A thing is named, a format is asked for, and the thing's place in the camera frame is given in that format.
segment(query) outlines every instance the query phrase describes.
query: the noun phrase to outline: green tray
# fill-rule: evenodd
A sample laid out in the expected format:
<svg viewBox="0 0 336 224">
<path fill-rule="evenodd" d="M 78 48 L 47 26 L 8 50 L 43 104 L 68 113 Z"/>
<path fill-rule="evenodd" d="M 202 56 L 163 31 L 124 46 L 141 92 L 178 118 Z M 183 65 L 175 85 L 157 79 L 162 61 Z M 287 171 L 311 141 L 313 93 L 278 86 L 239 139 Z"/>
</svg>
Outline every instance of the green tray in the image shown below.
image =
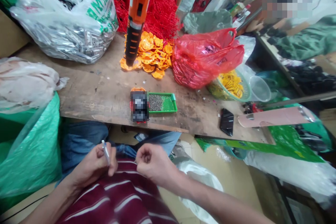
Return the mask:
<svg viewBox="0 0 336 224">
<path fill-rule="evenodd" d="M 150 114 L 174 113 L 177 112 L 176 98 L 174 93 L 148 93 L 150 95 L 159 95 L 162 97 L 163 104 L 160 111 L 150 111 Z"/>
</svg>

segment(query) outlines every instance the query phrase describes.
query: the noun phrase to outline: green basket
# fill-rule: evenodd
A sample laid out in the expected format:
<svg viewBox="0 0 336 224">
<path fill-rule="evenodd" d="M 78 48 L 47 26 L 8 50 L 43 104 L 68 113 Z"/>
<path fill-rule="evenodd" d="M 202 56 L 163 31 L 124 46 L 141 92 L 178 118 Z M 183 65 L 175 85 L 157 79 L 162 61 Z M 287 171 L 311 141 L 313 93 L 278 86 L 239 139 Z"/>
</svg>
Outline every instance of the green basket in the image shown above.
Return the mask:
<svg viewBox="0 0 336 224">
<path fill-rule="evenodd" d="M 150 114 L 177 112 L 176 98 L 174 93 L 148 93 L 148 96 L 150 95 L 159 95 L 163 100 L 161 110 L 149 111 Z"/>
<path fill-rule="evenodd" d="M 219 78 L 217 77 L 214 79 L 210 84 L 207 85 L 207 89 L 209 92 L 217 99 L 220 100 L 236 100 L 239 102 L 247 102 L 250 101 L 251 98 L 251 87 L 249 83 L 246 81 L 244 76 L 236 69 L 235 70 L 238 77 L 241 78 L 241 85 L 244 88 L 243 96 L 239 99 L 238 97 L 231 94 L 223 84 L 220 82 Z"/>
</svg>

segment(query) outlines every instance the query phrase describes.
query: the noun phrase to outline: floor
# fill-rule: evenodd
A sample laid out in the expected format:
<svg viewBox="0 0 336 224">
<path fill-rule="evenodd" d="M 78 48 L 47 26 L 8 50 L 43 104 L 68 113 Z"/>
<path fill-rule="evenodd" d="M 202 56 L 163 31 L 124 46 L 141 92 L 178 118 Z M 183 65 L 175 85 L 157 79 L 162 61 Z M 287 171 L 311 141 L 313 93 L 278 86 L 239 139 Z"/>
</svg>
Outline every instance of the floor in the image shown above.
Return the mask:
<svg viewBox="0 0 336 224">
<path fill-rule="evenodd" d="M 122 142 L 128 144 L 135 144 L 137 141 L 133 138 L 134 132 L 122 133 L 120 127 L 115 125 L 110 131 L 110 138 L 115 142 Z M 197 163 L 209 169 L 220 181 L 223 186 L 224 192 L 240 199 L 246 204 L 250 205 L 257 211 L 262 213 L 260 202 L 256 193 L 256 189 L 252 182 L 250 172 L 247 165 L 242 161 L 230 158 L 230 162 L 221 159 L 217 153 L 217 146 L 211 146 L 206 152 L 199 147 L 194 137 L 189 134 L 182 134 L 180 137 L 181 145 L 184 147 L 185 152 L 194 159 Z M 37 191 L 27 199 L 14 206 L 2 216 L 0 221 L 8 218 L 12 214 L 20 211 L 25 206 L 34 202 L 35 200 L 47 195 L 54 188 L 54 183 L 50 184 L 41 190 Z M 201 222 L 188 208 L 186 208 L 178 197 L 169 191 L 160 188 L 162 198 L 175 215 L 179 223 L 183 224 L 201 224 Z M 30 212 L 32 212 L 42 199 L 27 207 L 25 210 L 10 218 L 4 224 L 16 224 L 24 219 Z"/>
</svg>

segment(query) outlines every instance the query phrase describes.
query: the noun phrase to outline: striped shirt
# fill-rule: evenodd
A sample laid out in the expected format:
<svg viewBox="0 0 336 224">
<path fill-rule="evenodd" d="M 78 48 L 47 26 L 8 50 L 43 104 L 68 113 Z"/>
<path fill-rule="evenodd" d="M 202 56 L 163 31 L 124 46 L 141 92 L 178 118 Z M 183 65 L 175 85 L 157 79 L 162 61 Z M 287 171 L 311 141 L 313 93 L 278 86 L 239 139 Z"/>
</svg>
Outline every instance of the striped shirt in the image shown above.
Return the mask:
<svg viewBox="0 0 336 224">
<path fill-rule="evenodd" d="M 115 174 L 85 188 L 57 223 L 178 223 L 157 186 L 136 170 L 134 161 L 118 159 Z"/>
</svg>

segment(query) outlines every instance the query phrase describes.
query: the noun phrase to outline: pen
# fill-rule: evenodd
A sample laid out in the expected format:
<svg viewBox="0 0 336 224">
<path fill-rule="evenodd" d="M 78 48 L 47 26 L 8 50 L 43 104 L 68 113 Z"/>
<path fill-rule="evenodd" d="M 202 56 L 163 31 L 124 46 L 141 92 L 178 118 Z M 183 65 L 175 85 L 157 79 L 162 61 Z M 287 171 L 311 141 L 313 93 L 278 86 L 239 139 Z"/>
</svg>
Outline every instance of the pen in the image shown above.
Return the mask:
<svg viewBox="0 0 336 224">
<path fill-rule="evenodd" d="M 103 151 L 104 151 L 105 157 L 106 157 L 106 159 L 107 159 L 107 163 L 108 163 L 108 165 L 110 166 L 111 161 L 110 161 L 110 155 L 109 155 L 109 152 L 107 151 L 107 145 L 106 145 L 106 143 L 105 143 L 104 140 L 102 140 L 101 142 L 102 142 L 102 144 L 103 144 Z"/>
</svg>

